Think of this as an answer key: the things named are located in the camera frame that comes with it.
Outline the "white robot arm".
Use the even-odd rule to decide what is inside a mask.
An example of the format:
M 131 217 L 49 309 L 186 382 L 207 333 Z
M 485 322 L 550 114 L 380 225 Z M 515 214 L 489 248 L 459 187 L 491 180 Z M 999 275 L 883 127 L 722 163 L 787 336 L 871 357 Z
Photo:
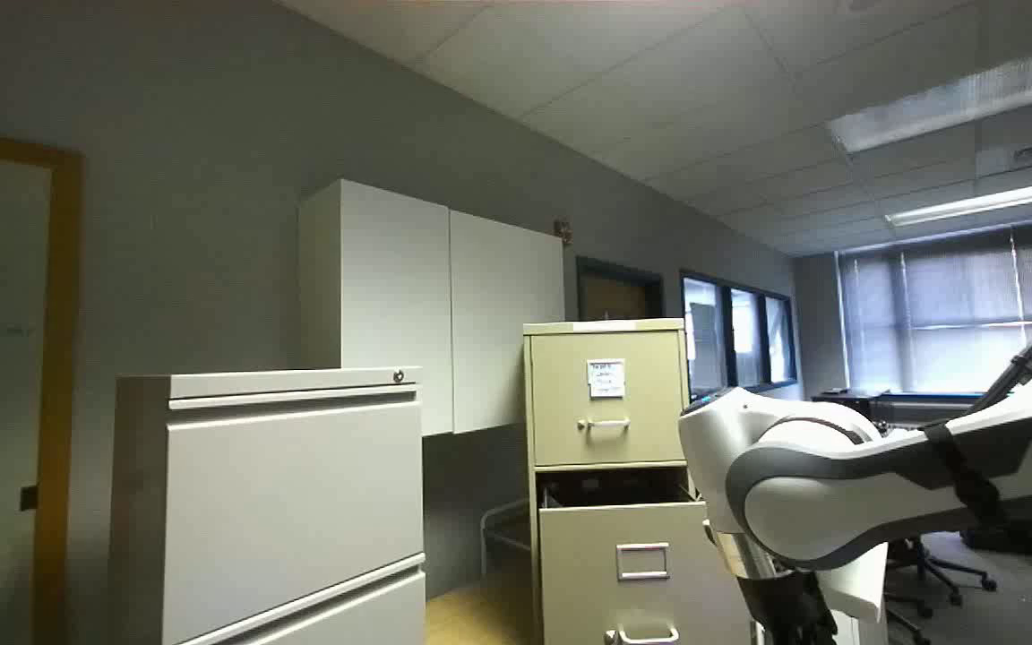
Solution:
M 842 645 L 842 599 L 860 622 L 884 616 L 871 554 L 889 542 L 1032 520 L 1032 345 L 971 412 L 917 428 L 731 388 L 676 432 L 751 640 Z

